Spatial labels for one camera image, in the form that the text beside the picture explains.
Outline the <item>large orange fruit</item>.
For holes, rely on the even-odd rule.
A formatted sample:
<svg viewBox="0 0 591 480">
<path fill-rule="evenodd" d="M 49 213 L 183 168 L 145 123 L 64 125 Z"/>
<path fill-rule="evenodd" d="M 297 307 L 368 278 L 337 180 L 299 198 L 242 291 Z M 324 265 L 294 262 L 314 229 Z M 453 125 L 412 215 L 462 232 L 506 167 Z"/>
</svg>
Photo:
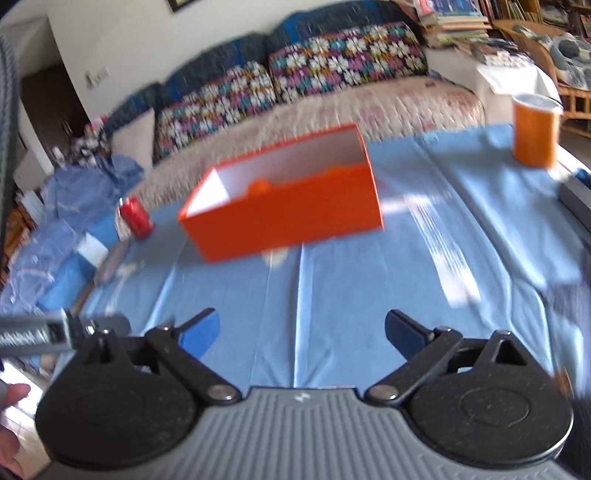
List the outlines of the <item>large orange fruit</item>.
<svg viewBox="0 0 591 480">
<path fill-rule="evenodd" d="M 255 197 L 263 195 L 269 192 L 271 188 L 273 188 L 273 184 L 269 180 L 264 178 L 256 179 L 247 187 L 246 196 Z"/>
</svg>

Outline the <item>grey handheld gripper tool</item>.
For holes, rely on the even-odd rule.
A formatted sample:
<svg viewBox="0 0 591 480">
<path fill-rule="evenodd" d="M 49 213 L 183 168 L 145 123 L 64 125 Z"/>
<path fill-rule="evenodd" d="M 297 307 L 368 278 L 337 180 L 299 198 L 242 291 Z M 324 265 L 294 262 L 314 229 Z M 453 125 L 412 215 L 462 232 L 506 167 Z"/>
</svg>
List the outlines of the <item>grey handheld gripper tool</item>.
<svg viewBox="0 0 591 480">
<path fill-rule="evenodd" d="M 60 354 L 78 349 L 95 333 L 128 336 L 131 327 L 122 315 L 81 318 L 68 311 L 43 315 L 2 316 L 1 359 Z"/>
</svg>

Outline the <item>blue plastic bag pile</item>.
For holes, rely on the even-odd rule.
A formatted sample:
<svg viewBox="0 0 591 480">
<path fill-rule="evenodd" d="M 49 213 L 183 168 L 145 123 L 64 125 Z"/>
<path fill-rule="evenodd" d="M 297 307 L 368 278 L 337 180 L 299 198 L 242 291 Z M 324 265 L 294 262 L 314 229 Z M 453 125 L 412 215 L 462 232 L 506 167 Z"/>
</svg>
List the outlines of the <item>blue plastic bag pile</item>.
<svg viewBox="0 0 591 480">
<path fill-rule="evenodd" d="M 44 214 L 12 261 L 1 293 L 6 315 L 68 309 L 117 242 L 116 204 L 143 177 L 130 157 L 68 165 L 43 187 Z"/>
</svg>

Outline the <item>light blue tablecloth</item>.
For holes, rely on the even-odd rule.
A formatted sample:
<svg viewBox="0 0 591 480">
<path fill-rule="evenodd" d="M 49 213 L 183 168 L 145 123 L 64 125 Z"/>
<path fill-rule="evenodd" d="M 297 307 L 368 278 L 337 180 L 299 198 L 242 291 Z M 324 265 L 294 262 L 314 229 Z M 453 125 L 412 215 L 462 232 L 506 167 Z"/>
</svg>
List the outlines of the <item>light blue tablecloth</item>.
<svg viewBox="0 0 591 480">
<path fill-rule="evenodd" d="M 280 254 L 207 263 L 177 224 L 178 206 L 159 209 L 154 234 L 83 311 L 123 314 L 140 335 L 211 307 L 221 333 L 204 363 L 239 389 L 365 390 L 403 362 L 385 334 L 399 309 L 472 338 L 511 331 L 583 393 L 583 234 L 557 181 L 514 160 L 512 137 L 493 126 L 370 145 L 384 228 Z"/>
</svg>

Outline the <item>red soda can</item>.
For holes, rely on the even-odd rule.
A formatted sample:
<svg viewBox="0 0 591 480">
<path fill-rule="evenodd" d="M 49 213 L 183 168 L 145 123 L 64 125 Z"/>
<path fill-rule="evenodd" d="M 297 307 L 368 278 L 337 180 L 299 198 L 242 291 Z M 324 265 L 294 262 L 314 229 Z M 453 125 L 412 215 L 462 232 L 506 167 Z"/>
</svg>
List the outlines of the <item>red soda can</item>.
<svg viewBox="0 0 591 480">
<path fill-rule="evenodd" d="M 119 201 L 118 213 L 137 240 L 145 240 L 153 232 L 154 224 L 147 210 L 134 196 Z"/>
</svg>

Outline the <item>orange cardboard box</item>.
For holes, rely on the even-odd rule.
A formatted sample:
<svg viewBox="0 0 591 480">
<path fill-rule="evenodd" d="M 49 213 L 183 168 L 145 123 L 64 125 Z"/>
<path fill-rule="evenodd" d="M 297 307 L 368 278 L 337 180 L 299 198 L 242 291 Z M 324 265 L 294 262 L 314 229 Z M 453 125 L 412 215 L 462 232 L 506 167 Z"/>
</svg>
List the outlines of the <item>orange cardboard box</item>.
<svg viewBox="0 0 591 480">
<path fill-rule="evenodd" d="M 264 178 L 273 188 L 247 197 Z M 384 226 L 369 153 L 355 124 L 316 131 L 212 167 L 177 216 L 208 262 Z"/>
</svg>

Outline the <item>orange plastic cup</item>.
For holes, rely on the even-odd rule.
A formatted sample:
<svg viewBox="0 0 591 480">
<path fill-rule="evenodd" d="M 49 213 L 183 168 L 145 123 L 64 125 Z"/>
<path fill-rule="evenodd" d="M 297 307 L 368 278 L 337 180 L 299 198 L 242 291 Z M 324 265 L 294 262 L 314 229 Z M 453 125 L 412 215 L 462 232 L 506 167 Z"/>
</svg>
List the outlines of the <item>orange plastic cup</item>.
<svg viewBox="0 0 591 480">
<path fill-rule="evenodd" d="M 550 169 L 556 161 L 562 105 L 540 94 L 512 97 L 513 156 L 522 165 Z"/>
</svg>

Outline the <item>floral cushion left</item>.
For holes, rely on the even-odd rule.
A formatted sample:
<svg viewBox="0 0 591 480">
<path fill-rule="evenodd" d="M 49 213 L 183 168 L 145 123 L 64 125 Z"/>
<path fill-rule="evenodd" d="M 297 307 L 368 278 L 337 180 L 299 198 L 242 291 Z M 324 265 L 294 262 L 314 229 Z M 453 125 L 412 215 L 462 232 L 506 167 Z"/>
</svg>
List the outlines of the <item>floral cushion left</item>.
<svg viewBox="0 0 591 480">
<path fill-rule="evenodd" d="M 266 68 L 257 62 L 236 66 L 158 113 L 155 158 L 161 160 L 274 105 L 276 92 Z"/>
</svg>

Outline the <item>floral cushion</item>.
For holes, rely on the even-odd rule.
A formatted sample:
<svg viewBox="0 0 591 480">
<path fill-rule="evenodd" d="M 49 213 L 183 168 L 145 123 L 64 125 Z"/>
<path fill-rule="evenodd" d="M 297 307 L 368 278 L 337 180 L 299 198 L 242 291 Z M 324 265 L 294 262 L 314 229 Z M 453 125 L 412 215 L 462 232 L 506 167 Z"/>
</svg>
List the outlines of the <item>floral cushion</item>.
<svg viewBox="0 0 591 480">
<path fill-rule="evenodd" d="M 276 92 L 266 68 L 257 62 L 236 66 L 158 113 L 155 158 L 161 160 L 274 105 Z"/>
<path fill-rule="evenodd" d="M 270 56 L 276 96 L 286 103 L 427 70 L 424 51 L 404 22 L 318 35 Z"/>
</svg>

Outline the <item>sofa with beige cover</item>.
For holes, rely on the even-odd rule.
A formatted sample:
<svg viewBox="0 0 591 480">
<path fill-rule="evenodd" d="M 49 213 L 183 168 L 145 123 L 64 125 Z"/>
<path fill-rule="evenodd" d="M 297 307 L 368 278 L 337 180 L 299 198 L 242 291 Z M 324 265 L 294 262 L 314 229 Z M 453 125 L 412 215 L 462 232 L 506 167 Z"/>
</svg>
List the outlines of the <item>sofa with beige cover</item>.
<svg viewBox="0 0 591 480">
<path fill-rule="evenodd" d="M 483 126 L 469 89 L 434 78 L 419 24 L 388 1 L 349 1 L 283 20 L 201 52 L 164 82 L 124 100 L 99 131 L 99 150 L 145 173 L 147 207 L 174 202 L 224 158 L 355 124 L 380 142 Z"/>
</svg>

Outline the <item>wicker chair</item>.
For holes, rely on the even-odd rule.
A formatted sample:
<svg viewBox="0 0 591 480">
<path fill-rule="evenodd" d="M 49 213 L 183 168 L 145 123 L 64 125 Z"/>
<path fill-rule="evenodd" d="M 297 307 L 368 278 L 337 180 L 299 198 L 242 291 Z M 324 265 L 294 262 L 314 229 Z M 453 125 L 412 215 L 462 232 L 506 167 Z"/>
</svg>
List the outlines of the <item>wicker chair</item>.
<svg viewBox="0 0 591 480">
<path fill-rule="evenodd" d="M 590 41 L 557 27 L 519 20 L 493 26 L 529 55 L 554 82 L 565 130 L 590 137 Z"/>
</svg>

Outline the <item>floral cushion right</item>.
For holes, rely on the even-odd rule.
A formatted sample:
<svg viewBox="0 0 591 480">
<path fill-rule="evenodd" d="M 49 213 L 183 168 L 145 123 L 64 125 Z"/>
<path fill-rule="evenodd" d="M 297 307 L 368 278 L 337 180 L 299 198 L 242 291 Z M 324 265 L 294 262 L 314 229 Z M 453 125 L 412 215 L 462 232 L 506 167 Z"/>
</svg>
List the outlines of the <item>floral cushion right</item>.
<svg viewBox="0 0 591 480">
<path fill-rule="evenodd" d="M 424 51 L 404 22 L 318 35 L 270 56 L 276 96 L 286 103 L 427 70 Z"/>
</svg>

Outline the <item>stack of books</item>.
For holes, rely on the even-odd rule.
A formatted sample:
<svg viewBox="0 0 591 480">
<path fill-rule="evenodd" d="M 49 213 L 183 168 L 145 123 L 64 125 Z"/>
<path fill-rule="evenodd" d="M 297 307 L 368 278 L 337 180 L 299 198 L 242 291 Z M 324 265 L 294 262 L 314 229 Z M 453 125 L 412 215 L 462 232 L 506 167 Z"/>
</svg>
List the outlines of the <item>stack of books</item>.
<svg viewBox="0 0 591 480">
<path fill-rule="evenodd" d="M 454 46 L 457 41 L 487 38 L 492 28 L 478 1 L 426 0 L 415 7 L 430 48 Z"/>
</svg>

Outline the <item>wall light switch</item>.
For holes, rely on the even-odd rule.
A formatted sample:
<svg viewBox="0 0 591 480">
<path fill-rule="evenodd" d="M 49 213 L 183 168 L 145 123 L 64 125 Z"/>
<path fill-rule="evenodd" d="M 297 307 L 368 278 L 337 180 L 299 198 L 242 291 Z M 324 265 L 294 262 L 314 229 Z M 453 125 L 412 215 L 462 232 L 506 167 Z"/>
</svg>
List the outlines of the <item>wall light switch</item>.
<svg viewBox="0 0 591 480">
<path fill-rule="evenodd" d="M 85 80 L 88 89 L 94 89 L 100 85 L 105 79 L 110 76 L 110 72 L 106 66 L 100 67 L 96 71 L 87 71 L 85 73 Z"/>
</svg>

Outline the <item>dark picture frame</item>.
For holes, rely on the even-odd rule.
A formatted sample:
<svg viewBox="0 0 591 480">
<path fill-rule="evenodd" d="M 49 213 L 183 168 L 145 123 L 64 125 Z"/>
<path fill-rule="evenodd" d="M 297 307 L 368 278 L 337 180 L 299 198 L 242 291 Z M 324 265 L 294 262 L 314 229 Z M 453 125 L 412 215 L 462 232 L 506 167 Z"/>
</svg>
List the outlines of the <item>dark picture frame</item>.
<svg viewBox="0 0 591 480">
<path fill-rule="evenodd" d="M 190 6 L 192 3 L 198 0 L 167 0 L 167 3 L 173 13 L 177 13 L 183 8 Z"/>
</svg>

